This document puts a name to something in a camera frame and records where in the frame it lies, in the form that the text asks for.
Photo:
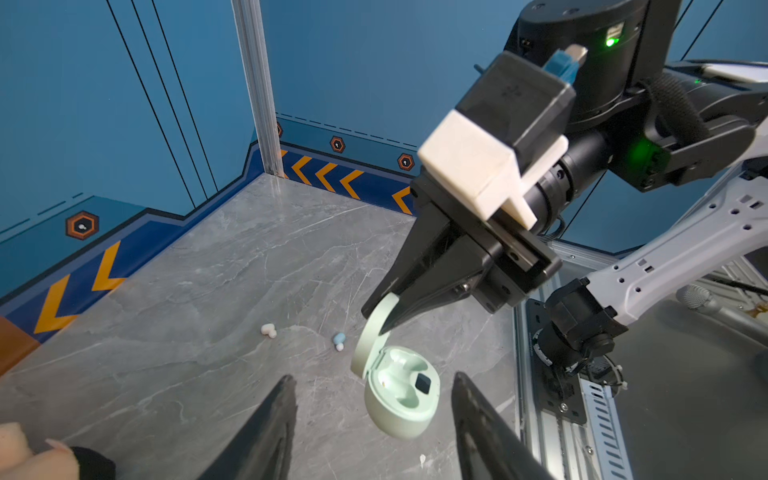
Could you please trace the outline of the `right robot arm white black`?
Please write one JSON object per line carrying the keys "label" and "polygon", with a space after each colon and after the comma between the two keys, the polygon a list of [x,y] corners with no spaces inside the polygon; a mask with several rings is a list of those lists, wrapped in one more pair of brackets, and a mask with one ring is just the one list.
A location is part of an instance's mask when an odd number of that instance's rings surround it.
{"label": "right robot arm white black", "polygon": [[632,257],[556,290],[533,349],[559,394],[672,290],[767,243],[765,86],[665,62],[676,1],[533,1],[418,151],[418,217],[362,308],[374,336],[474,297],[515,305],[560,267],[540,239],[604,171],[641,192],[741,174]]}

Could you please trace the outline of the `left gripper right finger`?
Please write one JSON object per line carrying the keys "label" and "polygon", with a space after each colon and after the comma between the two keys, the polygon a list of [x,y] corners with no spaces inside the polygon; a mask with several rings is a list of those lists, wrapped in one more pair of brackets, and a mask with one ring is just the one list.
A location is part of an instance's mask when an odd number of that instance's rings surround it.
{"label": "left gripper right finger", "polygon": [[469,376],[454,376],[451,406],[464,479],[549,479],[549,472],[508,427]]}

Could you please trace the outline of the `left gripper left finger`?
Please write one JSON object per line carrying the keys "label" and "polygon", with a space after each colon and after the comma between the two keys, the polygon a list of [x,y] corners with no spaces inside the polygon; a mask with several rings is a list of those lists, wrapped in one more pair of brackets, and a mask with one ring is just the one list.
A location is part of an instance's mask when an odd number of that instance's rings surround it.
{"label": "left gripper left finger", "polygon": [[199,479],[287,479],[297,418],[295,388],[295,379],[283,376]]}

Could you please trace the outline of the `mint green earbud case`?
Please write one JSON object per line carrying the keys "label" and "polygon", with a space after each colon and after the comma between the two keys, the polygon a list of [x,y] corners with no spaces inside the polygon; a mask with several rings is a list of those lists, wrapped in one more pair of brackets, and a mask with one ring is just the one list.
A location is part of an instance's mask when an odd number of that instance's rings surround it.
{"label": "mint green earbud case", "polygon": [[399,298],[387,294],[374,308],[359,337],[351,371],[365,384],[364,403],[373,423],[402,440],[420,436],[436,414],[440,378],[418,352],[389,345],[382,328]]}

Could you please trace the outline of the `mint earbud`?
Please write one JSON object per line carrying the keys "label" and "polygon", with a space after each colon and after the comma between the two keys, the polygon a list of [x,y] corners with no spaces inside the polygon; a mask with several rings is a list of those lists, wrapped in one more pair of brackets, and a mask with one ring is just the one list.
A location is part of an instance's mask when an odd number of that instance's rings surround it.
{"label": "mint earbud", "polygon": [[263,336],[267,336],[271,339],[274,339],[277,336],[277,329],[274,324],[268,323],[261,326],[260,333]]}

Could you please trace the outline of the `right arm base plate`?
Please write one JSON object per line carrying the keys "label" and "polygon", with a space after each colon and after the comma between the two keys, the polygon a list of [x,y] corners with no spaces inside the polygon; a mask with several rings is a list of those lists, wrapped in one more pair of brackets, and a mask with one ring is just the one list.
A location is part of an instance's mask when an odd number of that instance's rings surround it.
{"label": "right arm base plate", "polygon": [[554,363],[548,364],[540,356],[543,331],[539,329],[531,337],[532,392],[536,409],[550,412],[577,425],[585,425],[588,414],[580,380],[588,377],[588,368],[594,364],[596,357],[592,356],[587,361],[566,368],[557,367]]}

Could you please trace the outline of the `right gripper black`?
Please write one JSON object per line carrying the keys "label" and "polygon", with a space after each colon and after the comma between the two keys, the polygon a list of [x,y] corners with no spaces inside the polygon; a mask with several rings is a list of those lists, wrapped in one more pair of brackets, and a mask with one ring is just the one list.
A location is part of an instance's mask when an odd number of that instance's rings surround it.
{"label": "right gripper black", "polygon": [[563,261],[504,212],[481,220],[428,173],[412,183],[419,214],[394,263],[361,309],[369,318],[389,293],[398,303],[379,332],[475,298],[488,312],[515,306],[549,281]]}

